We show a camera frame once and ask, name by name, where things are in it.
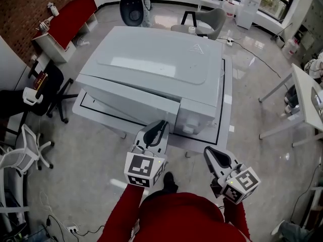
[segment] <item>white box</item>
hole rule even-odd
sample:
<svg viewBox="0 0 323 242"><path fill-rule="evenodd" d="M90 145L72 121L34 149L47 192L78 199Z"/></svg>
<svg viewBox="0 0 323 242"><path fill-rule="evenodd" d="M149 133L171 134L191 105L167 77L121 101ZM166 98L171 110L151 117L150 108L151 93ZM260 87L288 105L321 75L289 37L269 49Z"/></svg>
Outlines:
<svg viewBox="0 0 323 242"><path fill-rule="evenodd" d="M157 158L138 153L127 153L125 177L129 184L152 188L165 170L167 157Z"/></svg>
<svg viewBox="0 0 323 242"><path fill-rule="evenodd" d="M260 183L257 174L250 167L227 180L221 194L234 204L239 204L250 196Z"/></svg>

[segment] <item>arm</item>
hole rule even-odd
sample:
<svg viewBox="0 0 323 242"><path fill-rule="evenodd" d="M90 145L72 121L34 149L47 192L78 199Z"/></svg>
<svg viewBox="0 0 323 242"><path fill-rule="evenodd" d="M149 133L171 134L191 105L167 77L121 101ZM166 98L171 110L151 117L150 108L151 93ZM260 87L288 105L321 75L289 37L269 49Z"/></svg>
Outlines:
<svg viewBox="0 0 323 242"><path fill-rule="evenodd" d="M224 217L226 223L231 222L237 229L239 229L248 239L250 234L247 226L243 204L235 205L229 200L224 199Z"/></svg>
<svg viewBox="0 0 323 242"><path fill-rule="evenodd" d="M98 242L128 242L138 218L139 204L144 188L127 185L124 193L108 218Z"/></svg>

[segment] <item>white desk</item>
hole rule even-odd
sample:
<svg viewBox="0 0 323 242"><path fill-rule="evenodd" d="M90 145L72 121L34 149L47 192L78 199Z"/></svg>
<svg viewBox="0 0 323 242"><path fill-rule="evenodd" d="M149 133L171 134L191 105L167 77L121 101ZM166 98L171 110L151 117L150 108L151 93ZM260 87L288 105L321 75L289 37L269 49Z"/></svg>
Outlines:
<svg viewBox="0 0 323 242"><path fill-rule="evenodd" d="M312 127L319 129L321 132L323 132L323 123L319 117L319 115L316 112L316 109L311 101L311 91L312 87L315 89L315 91L318 93L322 88L320 85L307 73L305 73L303 70L301 70L296 65L292 64L292 72L285 77L281 83L276 86L271 92L269 92L266 96L263 98L259 98L260 102L264 102L269 96L271 96L275 91L277 91L281 86L283 86L284 83L286 83L291 77L293 77L297 97L298 97L298 103L299 107L297 110L294 110L292 113L296 113L296 111L300 111L299 115L296 116L293 120L287 120L286 123L283 125L279 125L278 127L266 131L259 135L260 139L263 139L267 136L273 135L275 133L278 133L280 131L286 130L288 128L294 127L296 125L299 125L300 123L307 123L311 125ZM298 146L301 144L304 144L309 141L318 140L323 138L323 133L320 133L316 136L304 139L302 141L293 143L292 146Z"/></svg>
<svg viewBox="0 0 323 242"><path fill-rule="evenodd" d="M218 8L222 7L223 1L219 0L198 0L198 6L197 6L197 11L201 11L202 6L207 6L211 8Z"/></svg>

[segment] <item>power strip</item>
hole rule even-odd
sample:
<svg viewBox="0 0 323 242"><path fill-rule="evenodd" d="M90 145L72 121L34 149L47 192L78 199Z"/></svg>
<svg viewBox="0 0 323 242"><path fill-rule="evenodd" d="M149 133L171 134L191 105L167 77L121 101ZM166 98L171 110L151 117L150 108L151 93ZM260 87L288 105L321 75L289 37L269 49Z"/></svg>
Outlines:
<svg viewBox="0 0 323 242"><path fill-rule="evenodd" d="M232 38L228 38L227 45L228 46L232 46L233 45L233 39Z"/></svg>

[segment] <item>electrical outlet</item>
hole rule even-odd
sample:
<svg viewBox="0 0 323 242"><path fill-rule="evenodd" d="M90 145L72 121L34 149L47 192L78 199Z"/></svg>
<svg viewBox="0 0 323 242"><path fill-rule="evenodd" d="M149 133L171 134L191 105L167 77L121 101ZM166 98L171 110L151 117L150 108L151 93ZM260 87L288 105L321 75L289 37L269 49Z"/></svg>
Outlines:
<svg viewBox="0 0 323 242"><path fill-rule="evenodd" d="M77 232L79 232L79 229L77 226L66 227L66 229L73 234L76 234Z"/></svg>
<svg viewBox="0 0 323 242"><path fill-rule="evenodd" d="M227 45L228 46L232 46L233 45L233 39L232 38L228 38Z"/></svg>

